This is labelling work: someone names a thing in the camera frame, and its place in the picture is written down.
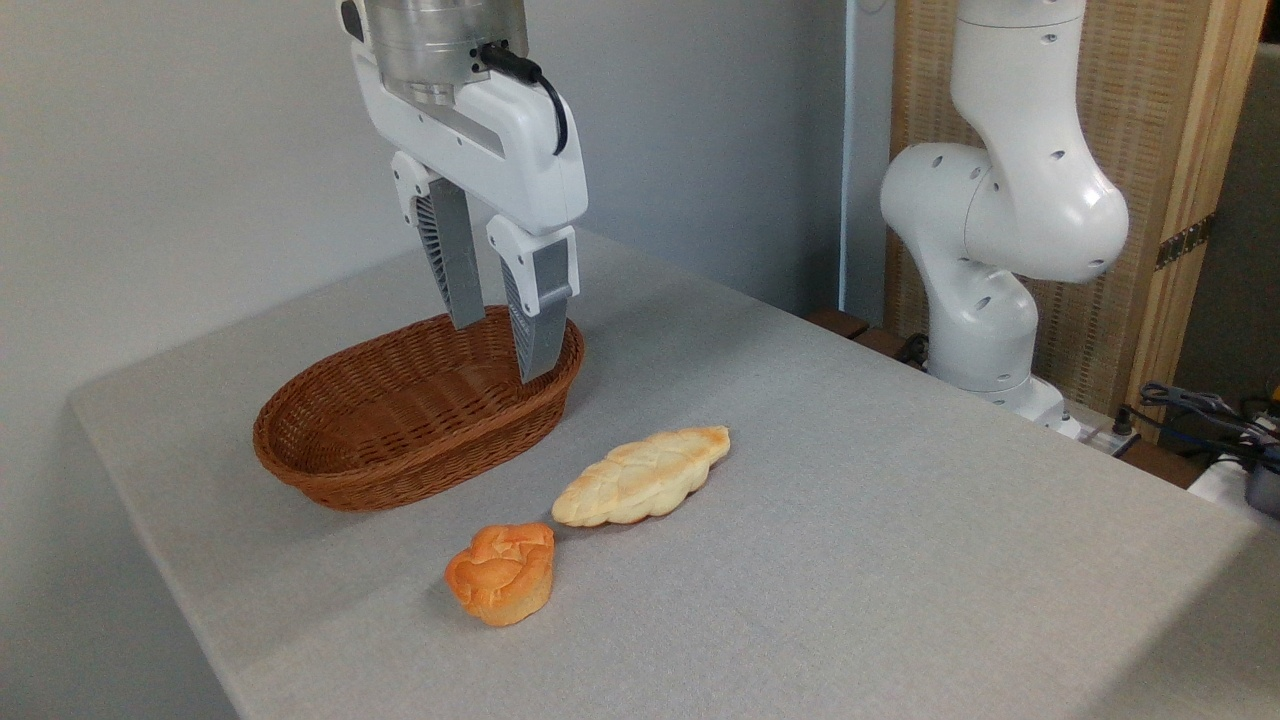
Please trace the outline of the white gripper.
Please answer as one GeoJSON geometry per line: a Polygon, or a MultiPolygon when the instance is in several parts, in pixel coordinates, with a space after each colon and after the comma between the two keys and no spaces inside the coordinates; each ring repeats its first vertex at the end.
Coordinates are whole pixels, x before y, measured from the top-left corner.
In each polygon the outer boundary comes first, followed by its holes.
{"type": "Polygon", "coordinates": [[[458,331],[485,316],[466,192],[506,215],[486,233],[500,258],[521,382],[534,382],[558,363],[568,301],[580,293],[570,224],[588,210],[588,186],[573,118],[556,154],[556,113],[539,88],[493,73],[457,91],[453,106],[422,109],[385,90],[366,47],[351,56],[375,128],[401,150],[390,168],[403,218],[458,331]]]}

